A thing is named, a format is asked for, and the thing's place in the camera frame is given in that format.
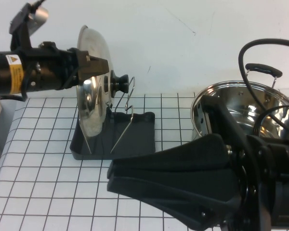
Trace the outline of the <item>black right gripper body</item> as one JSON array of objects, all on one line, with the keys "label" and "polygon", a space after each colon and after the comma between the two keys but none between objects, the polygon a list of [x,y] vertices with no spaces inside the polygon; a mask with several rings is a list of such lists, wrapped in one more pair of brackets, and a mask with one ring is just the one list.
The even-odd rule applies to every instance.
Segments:
[{"label": "black right gripper body", "polygon": [[239,209],[223,227],[289,227],[289,140],[247,137],[234,162],[243,187]]}]

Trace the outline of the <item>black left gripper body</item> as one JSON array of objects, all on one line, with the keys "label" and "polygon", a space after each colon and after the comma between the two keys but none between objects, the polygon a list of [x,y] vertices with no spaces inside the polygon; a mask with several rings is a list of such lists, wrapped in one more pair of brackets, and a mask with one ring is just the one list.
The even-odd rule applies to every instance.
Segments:
[{"label": "black left gripper body", "polygon": [[85,77],[80,72],[91,61],[87,51],[77,48],[60,50],[54,42],[43,42],[39,49],[43,56],[39,60],[38,90],[64,90],[84,82]]}]

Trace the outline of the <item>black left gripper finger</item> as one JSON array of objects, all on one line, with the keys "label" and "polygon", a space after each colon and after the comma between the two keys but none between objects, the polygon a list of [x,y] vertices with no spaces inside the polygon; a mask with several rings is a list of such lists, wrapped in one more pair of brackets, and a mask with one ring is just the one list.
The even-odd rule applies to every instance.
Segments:
[{"label": "black left gripper finger", "polygon": [[108,60],[88,55],[87,61],[88,65],[86,67],[86,73],[106,74],[109,72]]}]

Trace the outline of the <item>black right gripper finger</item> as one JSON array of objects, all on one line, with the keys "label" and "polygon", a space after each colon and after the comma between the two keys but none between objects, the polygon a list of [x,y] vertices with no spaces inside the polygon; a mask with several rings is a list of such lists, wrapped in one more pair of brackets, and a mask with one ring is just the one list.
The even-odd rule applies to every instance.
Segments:
[{"label": "black right gripper finger", "polygon": [[209,134],[154,154],[115,159],[110,164],[107,177],[120,170],[165,173],[210,171],[224,178],[234,176],[226,144],[218,134]]},{"label": "black right gripper finger", "polygon": [[107,189],[151,205],[190,229],[207,229],[232,218],[241,206],[230,170],[162,172],[111,168]]}]

